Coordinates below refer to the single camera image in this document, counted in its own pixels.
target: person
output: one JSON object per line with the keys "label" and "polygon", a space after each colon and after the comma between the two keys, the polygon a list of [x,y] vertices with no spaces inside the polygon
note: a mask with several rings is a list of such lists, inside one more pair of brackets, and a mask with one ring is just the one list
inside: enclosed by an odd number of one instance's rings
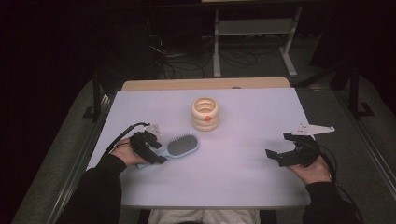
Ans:
{"label": "person", "polygon": [[[120,173],[128,166],[144,162],[145,160],[134,154],[128,138],[120,140],[114,146],[114,149],[109,154],[104,155],[94,168],[83,174],[78,182],[78,187],[56,223],[118,223],[121,206]],[[342,200],[337,187],[331,180],[329,167],[322,157],[319,156],[309,167],[293,165],[288,167],[288,169],[293,171],[304,182],[311,198],[311,204],[304,210],[304,224],[359,223],[355,216],[354,206]],[[241,216],[257,218],[257,212],[253,211],[250,214],[246,214],[246,211],[243,210]],[[234,211],[231,216],[236,215],[238,215],[238,212]],[[157,214],[152,216],[150,215],[150,222],[162,223],[161,210],[157,210]],[[194,221],[202,220],[193,219],[189,222],[184,218],[178,223],[197,223]]]}

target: floor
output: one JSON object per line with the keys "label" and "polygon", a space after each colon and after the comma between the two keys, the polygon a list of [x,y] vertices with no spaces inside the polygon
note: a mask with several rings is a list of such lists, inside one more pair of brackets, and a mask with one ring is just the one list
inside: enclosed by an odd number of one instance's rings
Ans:
{"label": "floor", "polygon": [[[290,84],[296,84],[321,71],[321,68],[309,65],[319,37],[295,38],[290,57],[298,75],[293,78],[288,76],[278,51],[283,41],[284,36],[278,35],[222,40],[222,77],[286,77]],[[167,55],[161,59],[163,72],[159,79],[212,78],[211,39],[203,42],[200,53],[186,54],[167,49]],[[339,182],[356,202],[365,223],[394,223],[396,196],[392,171],[396,168],[396,140],[393,137],[396,119],[381,103],[375,87],[364,78],[361,78],[360,101],[368,103],[375,116],[360,121],[353,119],[346,103],[349,89],[346,86],[343,91],[332,91],[329,87],[332,76],[329,74],[307,88],[296,89],[305,114],[312,124],[335,128],[334,133],[316,138],[335,155]],[[13,223],[52,223],[61,212],[60,208],[67,202],[84,165],[88,164],[89,157],[81,151],[94,146],[100,122],[105,120],[99,118],[93,123],[91,119],[84,119],[88,106],[92,106],[91,82],[81,90],[71,107]],[[104,98],[102,106],[103,114],[106,114],[111,99]],[[303,208],[276,210],[277,223],[302,223],[303,211]],[[120,224],[136,223],[138,214],[139,211],[123,207]]]}

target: hairbrush bristles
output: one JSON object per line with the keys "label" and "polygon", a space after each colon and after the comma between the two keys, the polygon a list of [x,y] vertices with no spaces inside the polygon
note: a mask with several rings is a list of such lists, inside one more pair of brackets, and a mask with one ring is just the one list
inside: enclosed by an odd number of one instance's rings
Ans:
{"label": "hairbrush bristles", "polygon": [[180,158],[194,152],[199,146],[197,137],[193,133],[185,133],[172,139],[167,150],[161,155],[170,158]]}

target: black sleeve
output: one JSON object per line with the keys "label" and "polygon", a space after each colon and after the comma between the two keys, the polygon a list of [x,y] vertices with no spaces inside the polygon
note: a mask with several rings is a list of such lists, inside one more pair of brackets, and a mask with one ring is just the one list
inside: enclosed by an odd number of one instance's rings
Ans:
{"label": "black sleeve", "polygon": [[84,173],[76,191],[56,223],[118,223],[120,217],[120,173],[125,163],[113,155],[105,155]]}
{"label": "black sleeve", "polygon": [[313,183],[306,190],[311,204],[305,208],[304,224],[359,224],[355,207],[342,200],[334,183]]}

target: wire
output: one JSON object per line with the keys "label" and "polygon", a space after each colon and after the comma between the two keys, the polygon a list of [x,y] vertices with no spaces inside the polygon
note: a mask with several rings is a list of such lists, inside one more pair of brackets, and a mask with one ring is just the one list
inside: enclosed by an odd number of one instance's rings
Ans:
{"label": "wire", "polygon": [[149,35],[149,37],[156,37],[160,41],[160,43],[158,45],[159,46],[163,45],[163,41],[161,40],[161,38],[159,36],[157,36],[157,35]]}
{"label": "wire", "polygon": [[[166,65],[166,66],[168,66],[168,67],[170,67],[172,69],[172,76],[171,76],[170,79],[173,79],[173,77],[175,76],[175,73],[176,73],[175,68],[169,63],[163,63],[163,65]],[[163,78],[166,79],[166,71],[165,71],[165,69],[163,69]]]}
{"label": "wire", "polygon": [[[198,59],[202,54],[207,53],[207,48],[213,47],[214,45],[214,37],[211,35],[206,35],[202,36],[202,42],[199,48],[192,50],[192,49],[184,49],[183,52],[178,52],[178,53],[166,53],[166,55],[163,55],[163,58],[165,58],[166,61],[170,60],[175,60],[181,57],[191,57],[191,59],[188,59],[187,61],[183,62],[192,62]],[[172,52],[172,46],[167,46],[167,52]]]}
{"label": "wire", "polygon": [[155,49],[155,50],[157,50],[158,52],[160,52],[161,54],[164,54],[164,55],[166,55],[166,50],[163,50],[163,49],[157,49],[157,48],[155,48],[155,47],[152,47],[151,45],[149,45],[149,47],[151,48],[151,49]]}
{"label": "wire", "polygon": [[192,58],[189,58],[187,60],[181,60],[181,61],[175,61],[175,60],[164,60],[163,65],[166,65],[172,69],[172,76],[170,77],[173,79],[175,77],[175,74],[178,73],[180,74],[180,77],[183,78],[182,73],[177,70],[181,71],[197,71],[200,70],[202,72],[202,78],[205,78],[205,68],[209,65],[209,62],[211,61],[212,57],[207,56],[207,59],[205,60],[204,64],[200,65],[198,63],[201,63],[201,59],[205,57],[203,54],[201,56],[198,55],[193,55]]}
{"label": "wire", "polygon": [[[326,149],[326,151],[328,151],[329,154],[332,156],[332,160],[333,160],[333,162],[334,162],[334,165],[333,165],[334,169],[333,169],[333,171],[334,171],[334,175],[337,176],[337,169],[338,169],[338,167],[337,167],[337,166],[338,166],[338,164],[337,164],[337,159],[335,158],[334,154],[333,154],[327,147],[322,146],[322,145],[320,145],[320,146],[323,147],[324,149]],[[337,186],[337,188],[339,188],[339,189],[344,193],[344,195],[349,199],[349,201],[350,201],[350,202],[352,203],[352,205],[355,207],[355,211],[356,211],[356,214],[358,215],[359,222],[360,222],[361,224],[364,224],[363,217],[362,217],[362,215],[361,215],[361,210],[359,209],[359,207],[358,207],[358,205],[355,203],[355,201],[352,199],[352,197],[347,193],[347,191],[340,185],[340,183],[338,182],[337,179],[335,179],[335,186]]]}
{"label": "wire", "polygon": [[268,49],[265,52],[256,52],[256,50],[262,46],[268,46],[269,44],[259,43],[255,45],[255,49],[246,49],[248,47],[252,47],[251,45],[246,45],[242,41],[237,43],[237,46],[232,46],[229,40],[226,40],[225,43],[227,47],[231,49],[224,49],[223,51],[228,52],[231,56],[227,56],[224,52],[220,53],[221,59],[226,62],[228,65],[236,67],[236,68],[247,68],[251,65],[257,64],[258,60],[256,56],[265,55],[273,52],[278,49],[282,42],[277,42],[272,48]]}
{"label": "wire", "polygon": [[161,73],[163,74],[163,79],[166,79],[166,71],[165,71],[165,69],[163,68],[163,66],[160,66],[160,69],[161,69]]}
{"label": "wire", "polygon": [[180,79],[183,78],[183,74],[182,74],[181,72],[175,71],[175,73],[171,76],[171,79],[174,79],[174,78],[175,78],[175,74],[179,74],[179,75],[180,75]]}

